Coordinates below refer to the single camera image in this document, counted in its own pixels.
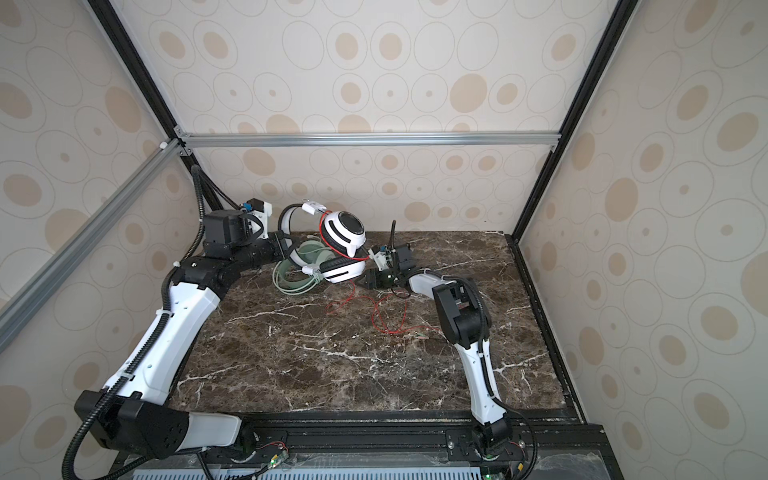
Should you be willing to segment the white black red-cabled headphones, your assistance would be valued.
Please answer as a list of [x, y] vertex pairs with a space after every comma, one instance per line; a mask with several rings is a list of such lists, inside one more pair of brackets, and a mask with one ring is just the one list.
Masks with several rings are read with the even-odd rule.
[[[293, 216], [303, 211], [309, 215], [319, 217], [318, 231], [315, 236], [304, 239], [291, 233]], [[339, 284], [351, 281], [355, 289], [362, 287], [362, 277], [367, 269], [373, 268], [375, 263], [370, 259], [365, 247], [367, 238], [362, 221], [348, 211], [332, 211], [325, 206], [306, 201], [302, 204], [287, 206], [280, 214], [278, 221], [279, 232], [291, 238], [294, 250], [303, 241], [310, 237], [317, 237], [325, 246], [334, 253], [334, 258], [324, 261], [319, 266], [319, 272], [327, 283]], [[397, 246], [394, 243], [395, 230], [390, 230], [389, 242], [385, 245]], [[298, 264], [298, 259], [291, 253], [286, 259], [291, 259]], [[447, 280], [436, 276], [428, 270], [419, 270], [410, 275], [405, 288], [388, 289], [392, 297], [406, 300], [412, 294], [424, 295], [430, 299], [434, 297], [434, 289], [443, 285]]]

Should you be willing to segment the mint green wired headphones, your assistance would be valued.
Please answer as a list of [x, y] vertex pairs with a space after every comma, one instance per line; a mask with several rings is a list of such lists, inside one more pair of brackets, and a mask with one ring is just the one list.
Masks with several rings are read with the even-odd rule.
[[287, 296], [303, 295], [325, 281], [319, 266], [333, 259], [334, 253], [317, 237], [303, 241], [292, 254], [298, 259], [298, 264], [288, 259], [272, 270], [272, 283], [279, 292]]

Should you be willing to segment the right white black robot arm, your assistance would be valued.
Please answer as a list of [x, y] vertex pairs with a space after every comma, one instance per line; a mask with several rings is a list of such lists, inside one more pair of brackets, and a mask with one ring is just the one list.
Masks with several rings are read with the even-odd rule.
[[528, 418], [507, 405], [496, 384], [490, 353], [490, 310], [474, 283], [460, 276], [438, 276], [417, 269], [409, 244], [395, 243], [396, 224], [386, 245], [370, 257], [373, 285], [402, 289], [433, 300], [445, 339], [456, 349], [469, 387], [473, 442], [481, 458], [494, 459], [510, 446], [521, 460], [510, 479], [526, 479], [538, 460], [536, 433]]

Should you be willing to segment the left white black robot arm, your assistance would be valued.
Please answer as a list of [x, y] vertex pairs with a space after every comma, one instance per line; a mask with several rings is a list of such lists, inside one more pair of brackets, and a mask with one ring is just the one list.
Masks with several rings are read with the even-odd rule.
[[243, 448], [237, 415], [175, 410], [168, 405], [180, 371], [209, 316], [246, 271], [278, 263], [289, 248], [281, 233], [266, 233], [265, 203], [256, 199], [230, 210], [207, 212], [203, 187], [210, 177], [191, 169], [198, 231], [161, 286], [162, 306], [134, 351], [98, 391], [83, 391], [75, 403], [82, 424], [64, 454], [61, 475], [75, 479], [80, 447], [88, 436], [105, 449], [136, 455], [111, 473], [117, 479], [153, 459]]

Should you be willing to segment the horizontal aluminium frame bar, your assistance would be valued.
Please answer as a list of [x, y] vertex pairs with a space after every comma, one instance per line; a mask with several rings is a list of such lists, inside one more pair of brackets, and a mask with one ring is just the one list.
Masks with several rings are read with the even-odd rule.
[[180, 133], [194, 148], [410, 147], [410, 146], [556, 146], [556, 131], [353, 132], [353, 133]]

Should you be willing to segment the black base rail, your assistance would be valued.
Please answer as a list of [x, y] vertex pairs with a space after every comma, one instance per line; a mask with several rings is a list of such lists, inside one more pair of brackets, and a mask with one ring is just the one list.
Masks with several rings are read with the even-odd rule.
[[150, 461], [133, 479], [620, 479], [603, 427], [564, 410], [528, 410], [483, 454], [467, 411], [247, 415], [244, 452], [210, 447]]

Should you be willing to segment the left slanted aluminium frame bar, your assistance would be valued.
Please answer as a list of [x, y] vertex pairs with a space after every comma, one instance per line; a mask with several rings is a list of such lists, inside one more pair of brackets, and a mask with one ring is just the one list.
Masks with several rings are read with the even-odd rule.
[[1, 312], [2, 349], [8, 348], [50, 297], [119, 222], [166, 164], [180, 152], [181, 143], [178, 139], [164, 141], [9, 301]]

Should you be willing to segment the left black frame post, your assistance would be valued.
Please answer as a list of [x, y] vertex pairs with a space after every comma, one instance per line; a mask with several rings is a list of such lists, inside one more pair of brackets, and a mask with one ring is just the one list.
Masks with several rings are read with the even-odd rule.
[[195, 153], [187, 146], [182, 138], [176, 117], [171, 111], [165, 95], [147, 67], [141, 53], [136, 48], [131, 35], [128, 33], [123, 21], [119, 18], [118, 11], [111, 1], [89, 0], [85, 4], [94, 14], [98, 25], [104, 31], [107, 39], [114, 48], [123, 66], [127, 69], [133, 83], [143, 96], [143, 99], [154, 119], [159, 124], [165, 136], [169, 140], [177, 140], [181, 147], [180, 160], [188, 174], [192, 168], [202, 168]]

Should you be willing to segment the black frame post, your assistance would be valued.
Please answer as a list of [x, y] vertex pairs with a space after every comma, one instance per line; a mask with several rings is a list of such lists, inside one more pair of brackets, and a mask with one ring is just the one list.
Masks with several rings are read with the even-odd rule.
[[509, 235], [510, 246], [520, 243], [533, 215], [535, 214], [548, 185], [554, 177], [558, 165], [575, 134], [579, 123], [592, 99], [597, 86], [608, 67], [608, 64], [621, 40], [621, 37], [630, 23], [638, 5], [637, 0], [620, 0], [611, 14], [609, 21], [597, 43], [596, 50], [587, 66], [585, 75], [579, 84], [575, 96], [559, 129], [560, 138], [554, 149], [548, 154], [541, 171], [539, 172], [533, 189], [529, 194], [520, 218]]
[[123, 66], [127, 69], [133, 83], [143, 96], [143, 99], [154, 119], [159, 124], [165, 136], [169, 140], [177, 140], [181, 147], [180, 160], [188, 174], [192, 168], [202, 168], [195, 153], [187, 146], [182, 138], [176, 117], [171, 111], [165, 95], [147, 67], [141, 53], [136, 48], [131, 35], [128, 33], [123, 21], [119, 18], [118, 11], [111, 1], [89, 0], [85, 4], [94, 14], [98, 25], [104, 31], [107, 39], [114, 48]]

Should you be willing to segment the right black frame post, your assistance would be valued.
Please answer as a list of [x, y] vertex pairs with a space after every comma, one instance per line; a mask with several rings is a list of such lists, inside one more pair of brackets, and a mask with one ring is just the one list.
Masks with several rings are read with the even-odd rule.
[[575, 134], [579, 123], [592, 99], [597, 86], [608, 67], [608, 64], [621, 40], [621, 37], [630, 23], [638, 5], [637, 0], [620, 0], [611, 14], [609, 21], [597, 43], [596, 50], [587, 66], [585, 75], [579, 84], [575, 96], [559, 129], [560, 138], [554, 149], [548, 154], [541, 171], [539, 172], [533, 189], [529, 194], [520, 218], [509, 235], [510, 246], [520, 243], [533, 215], [535, 214], [548, 185], [554, 177], [558, 165]]

